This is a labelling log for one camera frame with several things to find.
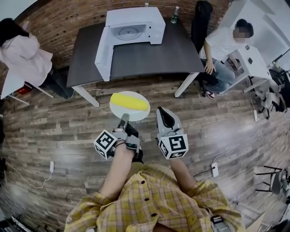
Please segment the plaid shirt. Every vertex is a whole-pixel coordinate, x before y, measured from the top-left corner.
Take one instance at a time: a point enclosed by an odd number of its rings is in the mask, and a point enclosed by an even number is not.
[[[171,169],[133,163],[119,198],[111,201],[100,193],[81,199],[69,214],[65,232],[98,231],[150,232],[158,222],[176,231],[213,231],[211,213],[244,231],[239,212],[231,208],[218,185],[198,181],[183,193]]]

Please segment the white plate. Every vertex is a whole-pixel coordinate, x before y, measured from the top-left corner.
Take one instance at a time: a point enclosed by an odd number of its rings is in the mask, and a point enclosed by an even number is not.
[[[147,101],[147,99],[145,97],[143,97],[141,94],[136,93],[136,92],[131,92],[131,91],[122,91],[119,93],[131,96],[131,97],[139,98],[139,99],[147,102],[149,107],[146,111],[136,111],[136,110],[127,109],[125,107],[115,105],[115,104],[111,103],[111,101],[110,101],[110,109],[113,112],[113,114],[116,115],[118,118],[121,118],[123,116],[123,114],[129,114],[130,115],[129,121],[140,121],[149,115],[150,104]]]

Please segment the shirt pocket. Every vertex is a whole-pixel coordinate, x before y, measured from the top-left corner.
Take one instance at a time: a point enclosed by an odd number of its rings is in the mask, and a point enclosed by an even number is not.
[[[188,232],[189,230],[188,220],[185,216],[158,218],[157,222],[176,231]]]
[[[212,232],[212,226],[209,217],[198,219],[196,215],[188,217],[188,228],[190,232]]]

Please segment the jeans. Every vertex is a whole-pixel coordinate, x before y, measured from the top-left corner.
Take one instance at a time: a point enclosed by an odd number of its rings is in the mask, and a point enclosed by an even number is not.
[[[205,66],[207,60],[202,59],[201,61]],[[213,59],[213,64],[216,71],[212,73],[212,76],[217,79],[217,84],[205,84],[204,88],[210,92],[223,92],[227,90],[235,80],[235,73],[228,66],[218,60]]]
[[[52,90],[64,99],[68,99],[73,96],[73,88],[67,88],[67,78],[63,77],[54,67],[52,67],[48,73],[42,86]]]

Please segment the hand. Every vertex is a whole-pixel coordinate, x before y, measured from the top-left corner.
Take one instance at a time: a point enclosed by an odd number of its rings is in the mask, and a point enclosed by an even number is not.
[[[212,60],[207,60],[207,63],[204,68],[205,68],[205,72],[209,75],[211,75],[213,71],[216,72],[216,67],[214,66]]]
[[[238,69],[237,60],[236,59],[232,59],[231,61],[234,64],[234,66],[236,67],[236,69]]]
[[[28,24],[29,24],[29,21],[25,21],[23,23],[22,29],[26,31],[27,30],[27,27],[28,27]]]

